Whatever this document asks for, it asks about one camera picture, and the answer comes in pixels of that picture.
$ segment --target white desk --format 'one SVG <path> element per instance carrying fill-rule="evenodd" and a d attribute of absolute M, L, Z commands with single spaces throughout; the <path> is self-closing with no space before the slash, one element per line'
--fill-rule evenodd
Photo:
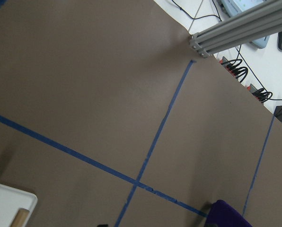
<path fill-rule="evenodd" d="M 216 17 L 206 17 L 199 20 L 191 20 L 183 11 L 172 3 L 171 0 L 155 0 L 172 18 L 182 24 L 190 34 L 203 31 L 219 22 Z M 176 0 L 184 10 L 193 17 L 201 17 L 208 14 L 217 14 L 212 0 Z M 215 3 L 223 20 L 228 18 L 222 13 L 217 0 Z M 282 98 L 282 51 L 277 48 L 278 34 L 271 35 L 266 48 L 257 49 L 251 44 L 243 44 L 241 54 L 255 72 L 262 84 L 268 91 L 273 93 L 273 98 Z M 235 48 L 215 54 L 219 60 L 225 56 L 231 60 L 237 57 Z M 249 71 L 247 78 L 242 82 L 244 86 L 252 83 L 256 88 L 261 88 L 255 77 Z M 277 105 L 282 105 L 282 101 L 267 101 L 264 106 L 274 112 Z"/>

